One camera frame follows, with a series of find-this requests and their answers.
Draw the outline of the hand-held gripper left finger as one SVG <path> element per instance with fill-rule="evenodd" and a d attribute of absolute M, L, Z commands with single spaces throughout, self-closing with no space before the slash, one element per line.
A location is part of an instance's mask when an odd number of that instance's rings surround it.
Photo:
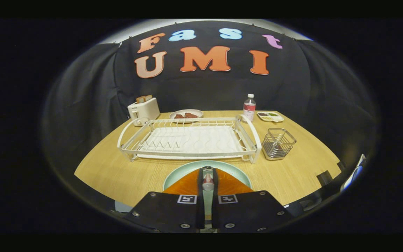
<path fill-rule="evenodd" d="M 123 220 L 148 232 L 196 233 L 203 229 L 203 170 L 198 168 L 187 174 L 187 177 L 192 178 L 194 192 L 169 194 L 151 191 L 130 212 L 123 215 Z"/>

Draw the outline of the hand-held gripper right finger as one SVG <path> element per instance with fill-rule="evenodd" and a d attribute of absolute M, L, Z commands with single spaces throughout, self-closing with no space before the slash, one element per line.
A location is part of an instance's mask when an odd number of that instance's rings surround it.
<path fill-rule="evenodd" d="M 219 233 L 272 232 L 294 220 L 294 215 L 268 191 L 225 192 L 226 172 L 214 168 L 212 225 Z"/>

